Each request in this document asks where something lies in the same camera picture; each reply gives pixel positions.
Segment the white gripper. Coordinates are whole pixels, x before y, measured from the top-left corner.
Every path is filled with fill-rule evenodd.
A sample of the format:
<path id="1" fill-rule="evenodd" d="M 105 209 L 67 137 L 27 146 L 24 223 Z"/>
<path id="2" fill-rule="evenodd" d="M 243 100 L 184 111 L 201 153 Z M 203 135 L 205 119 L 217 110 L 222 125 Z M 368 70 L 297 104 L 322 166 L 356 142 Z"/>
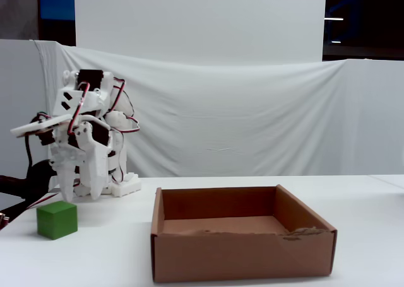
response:
<path id="1" fill-rule="evenodd" d="M 83 163 L 81 183 L 90 189 L 93 200 L 97 200 L 108 186 L 108 161 L 117 161 L 122 149 L 122 136 L 106 123 L 93 116 L 80 116 L 72 127 L 71 117 L 60 122 L 53 130 L 55 142 L 50 147 L 49 163 L 57 173 L 62 198 L 73 200 L 75 168 Z"/>

